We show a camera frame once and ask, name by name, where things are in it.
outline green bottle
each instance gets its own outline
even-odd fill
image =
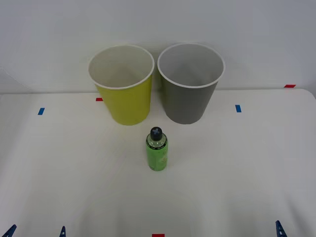
[[[167,166],[168,140],[160,127],[153,127],[146,138],[147,160],[150,169],[161,171]]]

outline blue tape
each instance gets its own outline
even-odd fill
[[[235,107],[236,107],[236,112],[237,112],[237,113],[241,113],[240,105],[235,105]]]
[[[43,113],[44,113],[44,109],[45,109],[45,108],[40,108],[40,109],[39,109],[39,113],[38,113],[38,115],[43,115]]]

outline table surface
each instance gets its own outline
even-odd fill
[[[289,237],[316,236],[309,92],[215,91],[191,125],[171,121],[156,93],[134,126],[115,123],[96,97],[1,97],[0,232],[16,224],[14,237],[57,237],[63,225],[67,237],[276,237],[280,220]],[[154,126],[169,140],[161,172],[146,161]]]

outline black bottle cap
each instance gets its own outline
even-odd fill
[[[153,127],[150,131],[150,138],[154,141],[162,139],[162,129],[160,127]]]

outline white wall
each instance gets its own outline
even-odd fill
[[[316,94],[314,0],[6,0],[0,66],[34,92],[95,91],[90,58],[135,43],[157,58],[175,42],[212,45],[218,88],[297,84]]]

